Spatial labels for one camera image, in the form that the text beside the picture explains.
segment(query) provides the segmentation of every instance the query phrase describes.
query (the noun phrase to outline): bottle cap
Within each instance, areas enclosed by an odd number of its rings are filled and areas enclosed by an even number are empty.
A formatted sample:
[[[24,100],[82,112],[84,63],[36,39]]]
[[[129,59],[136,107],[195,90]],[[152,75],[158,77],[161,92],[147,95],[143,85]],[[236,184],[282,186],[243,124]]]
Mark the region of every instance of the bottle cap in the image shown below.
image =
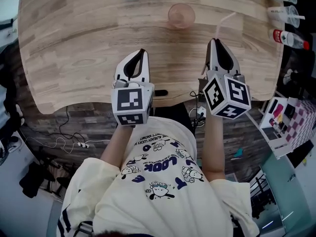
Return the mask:
[[[303,48],[304,48],[305,50],[310,50],[310,44],[309,44],[307,41],[305,41],[305,42],[303,43]]]

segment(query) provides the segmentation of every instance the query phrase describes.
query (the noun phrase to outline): blue item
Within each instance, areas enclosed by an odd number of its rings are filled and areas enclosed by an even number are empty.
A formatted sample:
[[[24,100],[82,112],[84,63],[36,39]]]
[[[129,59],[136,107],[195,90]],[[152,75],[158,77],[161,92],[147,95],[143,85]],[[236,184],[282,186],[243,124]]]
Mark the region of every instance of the blue item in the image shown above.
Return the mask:
[[[234,157],[240,157],[240,156],[242,156],[242,149],[241,148],[239,148],[237,150],[236,154],[234,154]]]

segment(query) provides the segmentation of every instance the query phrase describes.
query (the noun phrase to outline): person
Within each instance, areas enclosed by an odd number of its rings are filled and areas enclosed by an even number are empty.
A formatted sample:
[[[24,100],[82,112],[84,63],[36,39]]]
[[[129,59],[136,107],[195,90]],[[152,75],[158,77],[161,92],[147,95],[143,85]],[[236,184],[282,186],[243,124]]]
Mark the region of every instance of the person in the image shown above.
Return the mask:
[[[173,108],[162,113],[180,117]],[[77,235],[83,222],[98,237],[232,237],[233,222],[258,236],[249,183],[225,180],[223,121],[206,117],[203,171],[193,133],[176,118],[119,125],[101,158],[86,159],[71,179],[57,236]]]

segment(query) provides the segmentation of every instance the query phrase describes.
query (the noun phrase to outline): cream t-shirt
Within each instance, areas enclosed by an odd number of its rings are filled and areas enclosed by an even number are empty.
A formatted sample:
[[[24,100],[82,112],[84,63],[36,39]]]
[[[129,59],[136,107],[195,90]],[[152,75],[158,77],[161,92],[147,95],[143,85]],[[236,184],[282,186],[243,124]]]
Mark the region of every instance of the cream t-shirt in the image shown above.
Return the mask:
[[[57,236],[73,236],[91,221],[95,234],[119,231],[154,237],[232,237],[231,215],[244,235],[257,236],[250,186],[211,183],[196,164],[193,134],[166,118],[136,126],[121,170],[86,159],[67,189]]]

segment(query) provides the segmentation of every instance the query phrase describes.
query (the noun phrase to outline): plastic bottle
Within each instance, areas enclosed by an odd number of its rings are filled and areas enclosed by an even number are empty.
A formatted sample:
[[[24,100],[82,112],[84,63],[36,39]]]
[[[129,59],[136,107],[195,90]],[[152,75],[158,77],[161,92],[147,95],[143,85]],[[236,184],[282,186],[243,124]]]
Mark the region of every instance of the plastic bottle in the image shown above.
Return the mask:
[[[309,50],[310,45],[297,34],[278,29],[269,30],[269,38],[292,48]]]

